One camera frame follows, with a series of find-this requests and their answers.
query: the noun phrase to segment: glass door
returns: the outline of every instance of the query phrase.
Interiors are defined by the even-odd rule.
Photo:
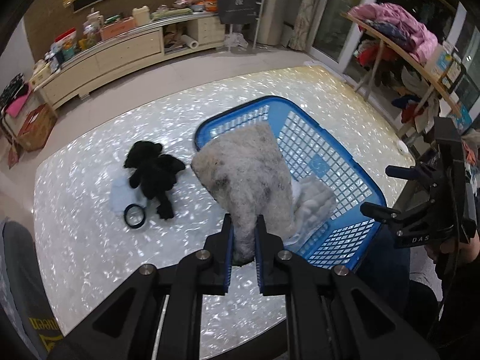
[[[319,0],[307,43],[310,45],[309,54],[343,73],[362,34],[356,24],[340,14],[355,5],[375,1]]]

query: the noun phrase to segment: black bag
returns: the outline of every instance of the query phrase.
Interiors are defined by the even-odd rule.
[[[222,24],[249,24],[257,19],[257,0],[218,0]]]

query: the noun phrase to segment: paper roll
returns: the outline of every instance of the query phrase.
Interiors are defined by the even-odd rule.
[[[198,42],[195,39],[189,37],[188,35],[182,35],[180,39],[184,44],[186,44],[189,48],[193,50],[198,47]]]

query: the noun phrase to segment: laundry basket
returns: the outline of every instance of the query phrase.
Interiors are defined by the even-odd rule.
[[[314,173],[337,196],[337,207],[297,254],[314,266],[354,269],[379,223],[360,212],[362,202],[386,206],[382,191],[350,153],[300,107],[278,96],[239,105],[203,122],[195,132],[200,150],[209,140],[242,126],[267,121],[295,180]]]

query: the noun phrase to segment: bolt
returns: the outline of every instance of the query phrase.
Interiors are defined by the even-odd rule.
[[[155,266],[152,264],[143,264],[140,268],[138,268],[138,271],[142,275],[151,275],[155,269]]]
[[[277,253],[279,259],[286,261],[292,258],[292,252],[289,250],[281,250]]]
[[[337,276],[347,276],[349,274],[349,269],[344,265],[336,265],[333,267],[333,272]]]
[[[195,253],[195,256],[199,260],[207,260],[207,259],[210,258],[210,252],[206,249],[201,249],[201,250],[199,250],[198,252]]]

